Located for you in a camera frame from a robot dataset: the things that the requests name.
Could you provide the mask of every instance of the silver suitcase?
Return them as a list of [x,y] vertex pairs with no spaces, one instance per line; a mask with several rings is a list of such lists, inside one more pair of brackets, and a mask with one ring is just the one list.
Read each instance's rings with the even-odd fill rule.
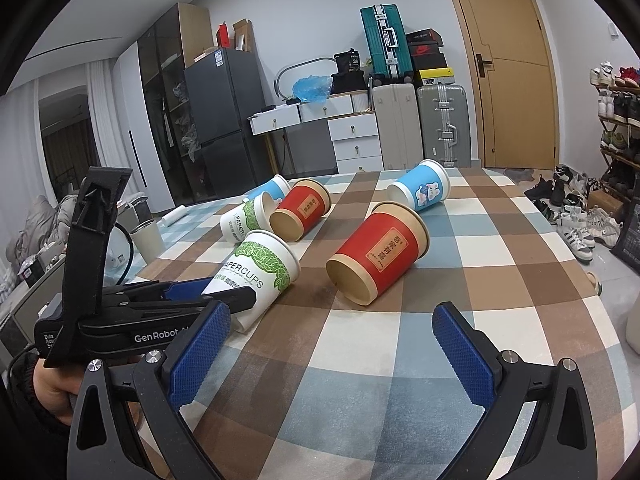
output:
[[466,92],[460,85],[418,88],[424,156],[445,168],[471,167],[471,129]]
[[378,86],[372,95],[385,170],[413,169],[424,159],[414,86]]

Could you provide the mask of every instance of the blue gripper pad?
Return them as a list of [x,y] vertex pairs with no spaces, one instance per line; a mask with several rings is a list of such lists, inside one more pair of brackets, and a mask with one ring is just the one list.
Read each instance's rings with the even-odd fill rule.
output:
[[495,398],[494,376],[453,316],[441,305],[433,311],[433,335],[444,351],[453,371],[477,406],[488,409]]
[[195,300],[202,295],[202,291],[207,288],[210,281],[211,278],[203,278],[201,280],[172,283],[164,292],[164,297],[172,301]]
[[193,402],[230,328],[229,307],[219,303],[171,370],[168,399],[174,411]]

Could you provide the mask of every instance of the wooden door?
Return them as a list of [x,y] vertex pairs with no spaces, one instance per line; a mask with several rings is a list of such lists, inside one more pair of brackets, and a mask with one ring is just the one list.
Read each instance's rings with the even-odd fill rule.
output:
[[478,150],[482,155],[484,148],[484,165],[552,169],[558,138],[557,98],[535,3],[459,2],[459,18],[468,31],[472,51],[468,49],[468,55],[473,55],[476,72],[472,77],[477,78],[480,93],[481,107],[476,110],[481,112],[484,135],[479,133]]

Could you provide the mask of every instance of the sleeve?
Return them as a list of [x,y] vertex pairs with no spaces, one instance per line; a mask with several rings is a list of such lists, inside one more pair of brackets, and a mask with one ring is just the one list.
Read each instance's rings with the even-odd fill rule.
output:
[[66,450],[69,427],[41,404],[33,389],[37,355],[27,352],[14,364],[7,386],[20,431],[36,450],[53,480],[66,478]]

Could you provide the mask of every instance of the green leaf print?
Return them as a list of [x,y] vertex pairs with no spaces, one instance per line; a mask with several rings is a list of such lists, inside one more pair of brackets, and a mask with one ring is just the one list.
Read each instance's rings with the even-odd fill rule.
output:
[[253,200],[249,200],[249,202],[244,203],[244,206],[242,206],[242,212],[244,212],[244,215],[246,216],[246,226],[249,228],[249,231],[260,229],[260,224],[258,224],[258,219],[255,216]]
[[291,277],[287,267],[279,257],[267,247],[256,242],[244,241],[236,248],[234,256],[248,256],[259,269],[270,274],[275,274],[276,279],[273,282],[273,286],[280,292],[289,286]]

